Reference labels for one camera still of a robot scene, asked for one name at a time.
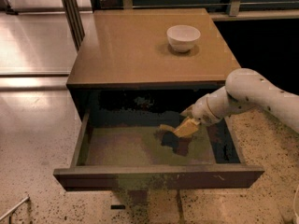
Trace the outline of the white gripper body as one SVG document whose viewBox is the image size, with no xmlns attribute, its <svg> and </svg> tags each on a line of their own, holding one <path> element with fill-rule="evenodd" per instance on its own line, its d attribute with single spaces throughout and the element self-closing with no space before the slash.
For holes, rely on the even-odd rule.
<svg viewBox="0 0 299 224">
<path fill-rule="evenodd" d="M 222 87 L 199 98 L 192 105 L 192 117 L 201 124 L 210 126 L 234 114 L 236 109 L 237 101 Z"/>
</svg>

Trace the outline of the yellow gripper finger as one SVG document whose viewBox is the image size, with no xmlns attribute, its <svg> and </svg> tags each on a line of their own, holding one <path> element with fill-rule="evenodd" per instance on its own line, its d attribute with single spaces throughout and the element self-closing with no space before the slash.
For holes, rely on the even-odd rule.
<svg viewBox="0 0 299 224">
<path fill-rule="evenodd" d="M 191 117 L 192 116 L 192 106 L 190 105 L 189 107 L 187 107 L 186 109 L 184 109 L 181 113 L 181 116 L 183 117 Z"/>
<path fill-rule="evenodd" d="M 174 130 L 174 135 L 177 137 L 190 136 L 199 130 L 199 125 L 200 122 L 198 120 L 187 117 Z"/>
</svg>

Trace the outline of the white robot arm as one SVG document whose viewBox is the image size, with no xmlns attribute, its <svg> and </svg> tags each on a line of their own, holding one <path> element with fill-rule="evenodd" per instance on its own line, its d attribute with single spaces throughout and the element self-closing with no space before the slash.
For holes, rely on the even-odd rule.
<svg viewBox="0 0 299 224">
<path fill-rule="evenodd" d="M 190 136 L 201 125 L 213 125 L 254 106 L 263 108 L 299 132 L 299 96 L 276 87 L 254 70 L 239 68 L 228 75 L 223 87 L 199 98 L 181 113 L 186 119 L 174 134 L 177 137 Z"/>
</svg>

